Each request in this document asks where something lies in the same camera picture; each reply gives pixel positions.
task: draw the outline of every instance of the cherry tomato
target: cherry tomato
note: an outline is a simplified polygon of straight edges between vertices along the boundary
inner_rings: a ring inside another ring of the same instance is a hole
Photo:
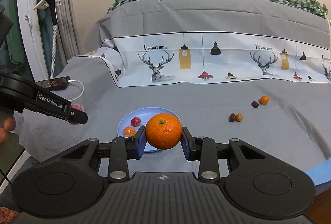
[[[139,126],[140,124],[141,124],[141,119],[139,117],[134,117],[131,120],[131,125],[134,127]]]
[[[263,96],[261,96],[261,98],[260,98],[260,103],[261,103],[262,105],[266,105],[269,101],[270,101],[270,97],[267,96],[267,95],[263,95]]]
[[[243,120],[243,115],[241,114],[241,113],[238,113],[237,115],[236,115],[236,121],[238,121],[238,122],[241,122],[242,120]]]

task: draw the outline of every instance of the yellow lamp illustration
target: yellow lamp illustration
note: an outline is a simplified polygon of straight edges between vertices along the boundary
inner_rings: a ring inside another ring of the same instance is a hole
[[[290,68],[290,64],[289,64],[289,61],[287,60],[287,52],[285,50],[283,50],[281,53],[280,53],[280,56],[282,58],[282,66],[281,66],[281,69],[282,70],[288,70]]]
[[[179,50],[179,68],[191,69],[191,50],[185,45]]]

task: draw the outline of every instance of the smartphone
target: smartphone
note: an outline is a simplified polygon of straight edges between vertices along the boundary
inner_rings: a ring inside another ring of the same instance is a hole
[[[58,77],[56,79],[46,79],[36,82],[37,85],[50,91],[60,91],[68,87],[70,77]]]

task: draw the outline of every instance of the blue plate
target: blue plate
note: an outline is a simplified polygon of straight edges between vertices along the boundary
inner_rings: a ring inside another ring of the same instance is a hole
[[[132,111],[128,115],[126,115],[119,123],[117,127],[117,135],[122,136],[123,135],[123,130],[127,126],[131,126],[131,120],[134,117],[139,117],[141,119],[141,125],[146,125],[149,119],[157,114],[160,113],[167,113],[174,115],[179,119],[179,117],[172,111],[161,108],[161,107],[145,107],[141,109],[137,109],[135,111]],[[140,126],[134,127],[136,131],[138,131]],[[156,149],[155,147],[152,147],[148,142],[146,143],[145,150],[144,152],[154,152],[158,151],[159,149]]]

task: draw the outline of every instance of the printed fabric banner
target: printed fabric banner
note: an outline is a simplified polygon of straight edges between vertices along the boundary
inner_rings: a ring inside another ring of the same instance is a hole
[[[312,44],[224,32],[185,32],[104,40],[102,56],[118,87],[224,83],[263,78],[331,81],[330,51]]]

